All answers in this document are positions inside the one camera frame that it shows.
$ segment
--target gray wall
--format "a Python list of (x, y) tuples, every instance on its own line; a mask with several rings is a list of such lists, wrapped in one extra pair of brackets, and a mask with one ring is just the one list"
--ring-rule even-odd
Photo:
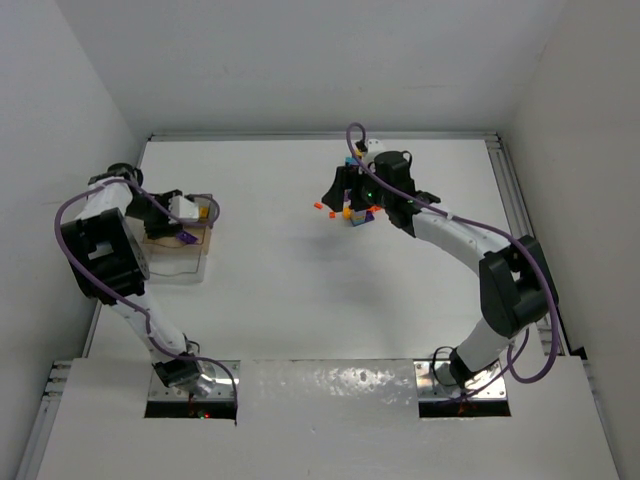
[(508, 134), (624, 478), (640, 478), (640, 3), (573, 0)]
[(487, 129), (564, 0), (58, 0), (136, 134)]
[(54, 359), (92, 303), (53, 236), (60, 203), (138, 147), (53, 0), (0, 2), (0, 478), (13, 478)]

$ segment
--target robotic arm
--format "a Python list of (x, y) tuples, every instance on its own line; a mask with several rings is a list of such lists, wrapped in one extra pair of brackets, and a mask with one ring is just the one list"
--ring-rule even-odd
[[(363, 154), (363, 163), (386, 184), (427, 204), (440, 203), (435, 195), (416, 190), (410, 175), (409, 152), (388, 151), (374, 139), (358, 142), (356, 146)], [(447, 216), (422, 210), (382, 187), (358, 165), (337, 168), (334, 183), (322, 202), (334, 212), (342, 211), (345, 191), (351, 209), (384, 208), (393, 225), (412, 237), (436, 245), (478, 275), (482, 318), (453, 350), (449, 363), (436, 372), (437, 380), (443, 385), (457, 384), (463, 388), (467, 380), (496, 362), (522, 329), (548, 312), (544, 293), (530, 264), (502, 236), (455, 221), (450, 211), (441, 205), (438, 209)], [(519, 240), (541, 268), (557, 304), (558, 296), (540, 244), (531, 236)]]
[[(118, 178), (140, 186), (142, 172), (127, 164), (116, 164), (105, 174), (93, 177), (89, 185), (104, 188), (88, 197), (80, 214), (63, 224), (60, 233), (71, 254), (93, 276), (122, 297), (136, 296), (135, 303), (150, 317), (149, 325), (144, 314), (114, 299), (71, 265), (78, 286), (85, 296), (97, 298), (124, 317), (149, 351), (153, 368), (165, 386), (206, 396), (215, 381), (203, 373), (193, 358), (186, 336), (162, 315), (155, 299), (145, 291), (149, 268), (124, 217), (143, 220), (145, 232), (152, 239), (174, 236), (182, 225), (128, 184), (111, 183)], [(179, 190), (153, 198), (180, 221), (198, 221), (199, 206)]]

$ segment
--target white table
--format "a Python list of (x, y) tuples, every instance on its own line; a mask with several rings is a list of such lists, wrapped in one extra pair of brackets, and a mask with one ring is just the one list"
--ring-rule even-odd
[[(419, 188), (507, 228), (483, 140), (385, 144), (413, 153)], [(575, 358), (533, 386), (507, 379), (510, 418), (418, 418), (410, 359), (465, 338), (478, 281), (383, 212), (353, 228), (315, 209), (345, 153), (342, 140), (147, 145), (146, 188), (222, 206), (205, 281), (151, 291), (203, 353), (242, 360), (239, 425), (142, 418), (147, 353), (105, 308), (39, 478), (616, 478)], [(524, 373), (544, 362), (532, 330)]]

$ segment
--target wall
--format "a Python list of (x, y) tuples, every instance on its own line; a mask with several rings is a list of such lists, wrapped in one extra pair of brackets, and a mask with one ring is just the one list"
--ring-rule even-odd
[(640, 478), (640, 3), (569, 2), (507, 138), (624, 478)]
[(0, 478), (13, 478), (51, 362), (92, 303), (53, 236), (60, 203), (138, 146), (53, 0), (0, 1)]
[(495, 127), (564, 3), (57, 1), (140, 136)]

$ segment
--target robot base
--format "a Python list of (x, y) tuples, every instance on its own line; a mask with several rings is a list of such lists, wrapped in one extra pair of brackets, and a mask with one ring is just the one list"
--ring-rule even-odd
[[(240, 380), (239, 361), (221, 361), (233, 373), (236, 387)], [(155, 373), (151, 374), (145, 418), (197, 418), (236, 419), (235, 402), (231, 380), (220, 368), (201, 363), (202, 371), (212, 379), (215, 386), (206, 397), (192, 397), (185, 390), (165, 387)]]
[[(447, 417), (510, 417), (507, 390), (504, 379), (500, 378), (489, 387), (464, 401), (450, 401), (458, 397), (462, 390), (458, 387), (444, 386), (437, 382), (431, 370), (448, 364), (448, 359), (416, 360), (413, 362), (418, 388), (418, 408), (420, 418)], [(500, 365), (479, 373), (466, 384), (466, 390), (476, 390), (489, 383), (500, 372)]]

